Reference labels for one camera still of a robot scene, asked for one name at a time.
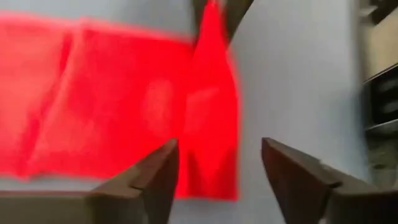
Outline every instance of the red paper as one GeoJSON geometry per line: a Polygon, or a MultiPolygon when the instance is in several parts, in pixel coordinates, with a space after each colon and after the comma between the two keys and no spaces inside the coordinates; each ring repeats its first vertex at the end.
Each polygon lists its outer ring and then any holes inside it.
{"type": "Polygon", "coordinates": [[[1,21],[0,47],[3,174],[108,179],[179,138],[177,198],[238,199],[239,99],[217,3],[196,46],[25,18],[1,21]]]}

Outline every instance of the red cloth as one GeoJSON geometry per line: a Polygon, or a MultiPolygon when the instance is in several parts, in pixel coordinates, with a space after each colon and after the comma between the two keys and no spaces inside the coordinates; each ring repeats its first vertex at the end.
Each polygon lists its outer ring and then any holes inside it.
{"type": "Polygon", "coordinates": [[[177,198],[236,200],[239,101],[223,34],[216,3],[196,46],[104,22],[3,20],[0,172],[107,179],[179,138],[177,198]]]}

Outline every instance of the red fabric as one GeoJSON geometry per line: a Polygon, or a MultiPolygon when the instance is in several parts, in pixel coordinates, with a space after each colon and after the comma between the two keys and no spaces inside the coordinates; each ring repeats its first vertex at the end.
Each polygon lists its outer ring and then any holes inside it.
{"type": "Polygon", "coordinates": [[[239,100],[216,3],[196,46],[23,21],[0,23],[0,173],[107,179],[179,138],[177,198],[237,200],[239,100]]]}

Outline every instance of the white surface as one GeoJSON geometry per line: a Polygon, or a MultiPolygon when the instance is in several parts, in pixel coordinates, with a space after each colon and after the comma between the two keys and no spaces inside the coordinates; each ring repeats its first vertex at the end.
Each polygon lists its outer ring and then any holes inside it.
{"type": "MultiPolygon", "coordinates": [[[[188,2],[0,0],[0,8],[65,17],[89,14],[186,34],[192,21],[188,2]]],[[[261,164],[260,143],[266,136],[367,177],[349,17],[345,0],[255,0],[232,44],[244,101],[242,199],[176,201],[170,223],[283,223],[261,164]]],[[[47,180],[38,184],[48,188],[47,180]]],[[[16,186],[0,182],[0,188],[4,185],[16,186]]]]}

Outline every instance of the gray surface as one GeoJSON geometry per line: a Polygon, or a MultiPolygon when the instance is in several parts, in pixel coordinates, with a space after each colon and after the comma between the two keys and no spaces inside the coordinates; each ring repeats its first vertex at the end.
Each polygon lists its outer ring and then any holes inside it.
{"type": "MultiPolygon", "coordinates": [[[[0,0],[0,8],[91,15],[191,31],[188,0],[0,0]]],[[[255,0],[233,41],[243,88],[239,203],[177,201],[170,223],[283,223],[260,159],[269,136],[365,179],[357,60],[345,0],[255,0]]],[[[15,182],[0,181],[0,189],[15,182]]],[[[45,189],[90,184],[41,180],[45,189]]]]}

